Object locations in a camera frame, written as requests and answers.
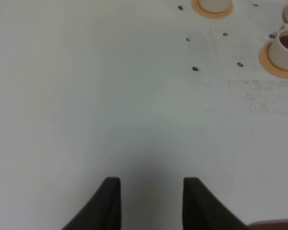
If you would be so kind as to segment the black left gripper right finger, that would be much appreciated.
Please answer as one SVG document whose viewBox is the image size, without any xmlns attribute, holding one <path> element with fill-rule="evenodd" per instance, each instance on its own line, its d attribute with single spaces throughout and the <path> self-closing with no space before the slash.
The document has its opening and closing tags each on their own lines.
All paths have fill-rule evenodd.
<svg viewBox="0 0 288 230">
<path fill-rule="evenodd" d="M 182 224 L 184 230 L 247 230 L 199 178 L 183 180 Z"/>
</svg>

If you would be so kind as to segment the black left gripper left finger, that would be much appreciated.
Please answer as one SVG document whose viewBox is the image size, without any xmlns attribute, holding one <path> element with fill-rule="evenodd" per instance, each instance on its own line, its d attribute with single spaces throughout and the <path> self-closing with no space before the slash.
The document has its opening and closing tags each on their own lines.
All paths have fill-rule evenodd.
<svg viewBox="0 0 288 230">
<path fill-rule="evenodd" d="M 65 230 L 120 230 L 121 183 L 107 177 L 92 198 L 64 227 Z"/>
</svg>

